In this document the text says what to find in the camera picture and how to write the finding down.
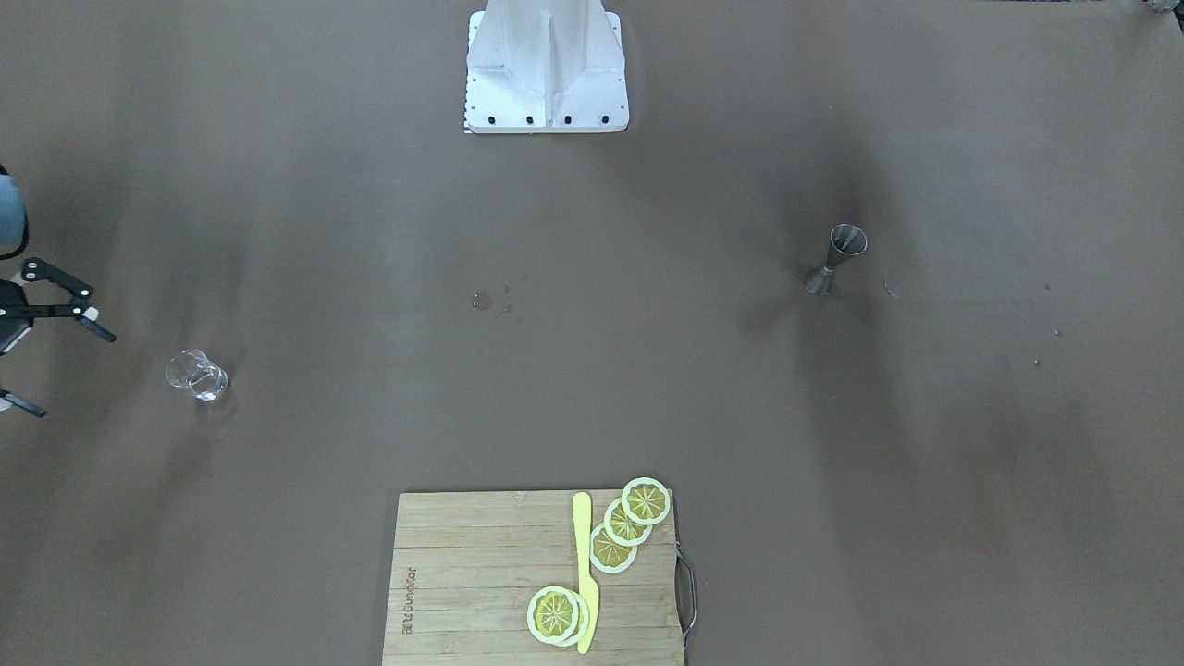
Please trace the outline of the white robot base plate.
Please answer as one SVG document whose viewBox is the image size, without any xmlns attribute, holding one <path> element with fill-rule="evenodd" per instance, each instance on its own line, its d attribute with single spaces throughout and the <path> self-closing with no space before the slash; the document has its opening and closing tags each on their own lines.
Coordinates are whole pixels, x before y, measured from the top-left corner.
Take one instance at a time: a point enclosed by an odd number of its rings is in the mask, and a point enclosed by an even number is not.
<svg viewBox="0 0 1184 666">
<path fill-rule="evenodd" d="M 464 132 L 628 130 L 623 25 L 600 1 L 490 1 L 466 37 Z"/>
</svg>

